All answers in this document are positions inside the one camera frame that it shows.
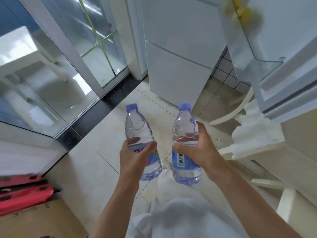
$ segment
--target blue wall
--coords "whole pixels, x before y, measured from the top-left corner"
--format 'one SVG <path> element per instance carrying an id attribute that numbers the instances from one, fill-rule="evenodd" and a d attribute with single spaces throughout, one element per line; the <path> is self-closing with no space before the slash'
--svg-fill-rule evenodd
<path id="1" fill-rule="evenodd" d="M 19 0 L 0 0 L 0 36 L 21 26 L 30 32 L 40 28 Z"/>

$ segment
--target water bottle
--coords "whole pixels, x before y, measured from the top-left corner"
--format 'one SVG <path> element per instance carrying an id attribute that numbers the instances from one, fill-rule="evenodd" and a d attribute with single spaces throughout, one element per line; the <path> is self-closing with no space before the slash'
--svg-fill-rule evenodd
<path id="1" fill-rule="evenodd" d="M 195 146 L 198 142 L 198 126 L 191 113 L 191 105 L 179 105 L 179 114 L 173 127 L 173 144 Z M 192 185 L 200 180 L 200 167 L 188 156 L 172 150 L 173 177 L 177 183 Z"/>
<path id="2" fill-rule="evenodd" d="M 154 141 L 152 130 L 144 116 L 138 112 L 136 103 L 125 107 L 128 115 L 125 119 L 125 136 L 128 147 L 133 152 L 141 152 Z M 162 165 L 157 149 L 149 155 L 141 180 L 153 180 L 162 172 Z"/>

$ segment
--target blue bottle cap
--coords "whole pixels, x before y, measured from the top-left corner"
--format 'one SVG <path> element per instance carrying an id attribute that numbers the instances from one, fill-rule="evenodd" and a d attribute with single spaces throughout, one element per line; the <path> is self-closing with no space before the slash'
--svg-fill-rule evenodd
<path id="1" fill-rule="evenodd" d="M 178 107 L 179 109 L 191 109 L 191 105 L 189 103 L 181 103 Z"/>
<path id="2" fill-rule="evenodd" d="M 138 109 L 138 105 L 136 103 L 132 103 L 132 104 L 129 104 L 125 107 L 125 110 L 127 112 L 131 111 L 131 110 L 134 110 L 134 109 Z"/>

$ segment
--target left hand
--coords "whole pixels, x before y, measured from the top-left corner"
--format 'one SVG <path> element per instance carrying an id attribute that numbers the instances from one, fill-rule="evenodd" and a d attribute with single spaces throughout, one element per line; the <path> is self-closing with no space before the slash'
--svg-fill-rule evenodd
<path id="1" fill-rule="evenodd" d="M 138 140 L 129 140 L 129 143 L 135 143 Z M 132 188 L 137 192 L 148 157 L 155 151 L 156 146 L 157 143 L 153 141 L 144 150 L 135 153 L 129 150 L 128 142 L 125 141 L 120 151 L 120 177 L 118 184 L 123 185 L 125 188 Z"/>

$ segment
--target purple label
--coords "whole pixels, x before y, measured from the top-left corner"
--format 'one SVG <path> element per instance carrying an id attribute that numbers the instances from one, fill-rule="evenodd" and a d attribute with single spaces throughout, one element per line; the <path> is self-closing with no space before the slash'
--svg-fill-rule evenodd
<path id="1" fill-rule="evenodd" d="M 172 150 L 173 168 L 194 170 L 200 168 L 190 157 Z"/>
<path id="2" fill-rule="evenodd" d="M 135 146 L 130 146 L 129 149 L 133 152 L 140 153 L 142 150 L 145 149 L 147 144 L 137 144 Z M 151 164 L 154 164 L 155 162 L 159 161 L 159 153 L 158 150 L 155 149 L 154 152 L 150 153 L 149 158 L 147 160 L 146 166 L 149 166 Z"/>

